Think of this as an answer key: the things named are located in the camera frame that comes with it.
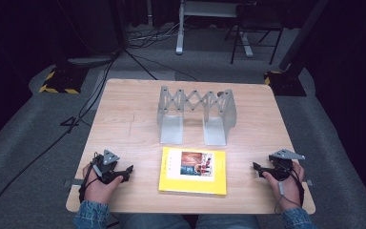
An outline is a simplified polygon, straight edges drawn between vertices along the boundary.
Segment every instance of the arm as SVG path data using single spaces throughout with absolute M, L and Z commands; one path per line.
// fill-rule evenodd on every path
M 83 169 L 83 177 L 86 176 L 89 165 Z M 123 177 L 115 178 L 108 185 L 97 180 L 94 170 L 89 173 L 85 200 L 82 201 L 79 211 L 73 219 L 76 228 L 106 228 L 109 214 L 109 200 L 112 193 L 120 184 Z
M 295 175 L 298 175 L 299 181 L 304 178 L 304 169 L 298 164 L 293 162 L 293 171 Z M 307 212 L 301 208 L 299 199 L 299 190 L 295 180 L 292 177 L 281 181 L 282 190 L 284 194 L 280 194 L 279 182 L 268 172 L 264 172 L 263 176 L 267 179 L 270 186 L 273 189 L 275 199 L 278 201 L 283 213 L 281 214 L 284 221 L 284 228 L 297 229 L 297 228 L 316 228 L 309 218 Z

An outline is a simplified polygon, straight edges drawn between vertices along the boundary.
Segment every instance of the book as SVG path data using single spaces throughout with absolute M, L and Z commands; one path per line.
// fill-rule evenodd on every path
M 227 195 L 225 152 L 164 147 L 160 192 Z

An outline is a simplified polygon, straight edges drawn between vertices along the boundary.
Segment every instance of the chair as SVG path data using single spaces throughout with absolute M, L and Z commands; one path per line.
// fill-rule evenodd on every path
M 237 40 L 240 38 L 241 33 L 245 32 L 260 32 L 264 31 L 265 34 L 257 42 L 259 44 L 253 44 L 254 46 L 263 47 L 274 47 L 272 57 L 270 59 L 270 65 L 273 63 L 275 58 L 275 52 L 277 50 L 278 43 L 280 41 L 281 34 L 284 27 L 280 21 L 280 16 L 275 10 L 274 6 L 270 1 L 253 1 L 246 2 L 243 1 L 242 4 L 236 6 L 236 18 L 235 23 L 230 28 L 228 34 L 225 36 L 225 40 L 231 34 L 233 28 L 236 27 L 236 35 L 234 39 L 234 50 L 231 57 L 231 64 L 234 63 L 234 54 L 236 51 L 236 46 L 244 46 L 242 44 L 237 44 Z M 260 44 L 264 38 L 270 33 L 270 31 L 278 31 L 278 37 L 274 45 L 263 45 Z

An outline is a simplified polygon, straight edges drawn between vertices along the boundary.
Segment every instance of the picture on book cover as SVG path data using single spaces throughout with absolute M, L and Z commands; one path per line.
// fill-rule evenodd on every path
M 213 153 L 174 152 L 168 164 L 168 178 L 214 181 Z

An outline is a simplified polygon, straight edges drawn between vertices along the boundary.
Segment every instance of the chair leg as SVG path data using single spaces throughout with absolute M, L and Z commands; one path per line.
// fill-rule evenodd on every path
M 233 30 L 233 28 L 234 28 L 234 25 L 233 25 L 233 26 L 231 26 L 230 30 L 228 31 L 228 34 L 225 36 L 224 41 L 226 41 L 226 40 L 228 39 L 228 36 L 230 36 L 231 31 Z
M 266 38 L 266 36 L 270 33 L 270 31 L 266 31 L 266 33 L 264 33 L 263 37 L 259 40 L 259 43 L 262 42 L 264 40 L 264 38 Z
M 277 40 L 275 41 L 275 46 L 272 54 L 272 58 L 270 59 L 270 65 L 273 63 L 273 59 L 275 58 L 275 51 L 277 51 L 278 42 L 280 42 L 281 33 L 283 33 L 283 29 L 280 30 L 280 33 L 278 34 Z
M 236 51 L 237 39 L 239 38 L 239 27 L 236 28 L 236 35 L 234 37 L 234 50 L 233 55 L 231 56 L 231 64 L 234 63 L 234 53 Z

